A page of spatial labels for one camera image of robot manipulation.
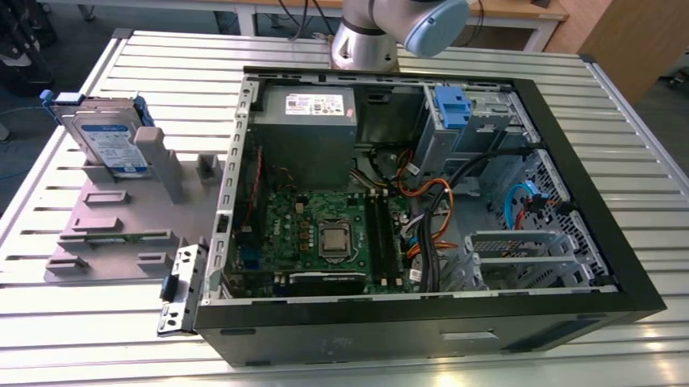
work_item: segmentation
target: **table surface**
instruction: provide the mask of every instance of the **table surface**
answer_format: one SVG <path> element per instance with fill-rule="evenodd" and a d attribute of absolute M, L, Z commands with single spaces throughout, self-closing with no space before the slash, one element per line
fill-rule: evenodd
<path fill-rule="evenodd" d="M 192 0 L 194 2 L 242 2 L 246 4 L 260 4 L 279 6 L 277 0 Z M 303 0 L 283 0 L 285 6 L 303 6 Z M 319 0 L 319 5 L 324 8 L 341 8 L 341 0 Z M 484 16 L 488 18 L 508 19 L 552 19 L 566 20 L 567 10 L 562 7 L 558 0 L 550 1 L 550 6 L 542 8 L 534 6 L 530 0 L 483 0 Z M 479 4 L 471 4 L 471 15 L 477 16 Z"/>
<path fill-rule="evenodd" d="M 404 72 L 534 80 L 668 309 L 548 352 L 230 368 L 201 338 L 154 335 L 158 281 L 54 286 L 42 267 L 85 175 L 61 127 L 0 219 L 0 384 L 683 385 L 689 383 L 686 177 L 596 66 L 576 56 L 449 49 Z M 81 92 L 138 91 L 182 160 L 225 153 L 244 65 L 323 69 L 315 40 L 134 31 L 112 39 Z"/>

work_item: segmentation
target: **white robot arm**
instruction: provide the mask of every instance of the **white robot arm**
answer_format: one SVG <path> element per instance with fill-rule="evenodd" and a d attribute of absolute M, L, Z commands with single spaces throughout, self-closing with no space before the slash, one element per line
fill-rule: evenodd
<path fill-rule="evenodd" d="M 345 0 L 331 46 L 339 69 L 389 71 L 397 47 L 420 57 L 436 55 L 456 39 L 471 0 Z"/>

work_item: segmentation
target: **hard drive label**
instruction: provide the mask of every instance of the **hard drive label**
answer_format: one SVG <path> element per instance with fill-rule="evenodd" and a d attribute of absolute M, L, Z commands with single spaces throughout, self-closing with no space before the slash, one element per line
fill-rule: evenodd
<path fill-rule="evenodd" d="M 81 125 L 85 141 L 102 159 L 102 163 L 120 173 L 141 173 L 146 162 L 125 125 Z"/>

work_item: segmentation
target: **black cable tie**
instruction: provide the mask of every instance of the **black cable tie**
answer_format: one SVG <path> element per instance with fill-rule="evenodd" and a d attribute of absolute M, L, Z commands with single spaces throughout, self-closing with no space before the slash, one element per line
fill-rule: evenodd
<path fill-rule="evenodd" d="M 571 211 L 576 209 L 575 205 L 570 202 L 558 202 L 555 205 L 555 214 L 568 215 Z"/>

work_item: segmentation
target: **metal bracket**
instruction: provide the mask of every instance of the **metal bracket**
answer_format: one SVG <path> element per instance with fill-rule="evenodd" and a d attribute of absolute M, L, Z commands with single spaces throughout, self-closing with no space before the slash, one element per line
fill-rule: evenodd
<path fill-rule="evenodd" d="M 208 247 L 185 246 L 176 251 L 174 264 L 162 279 L 160 298 L 158 337 L 194 335 L 197 301 L 201 295 L 202 272 L 208 261 Z"/>

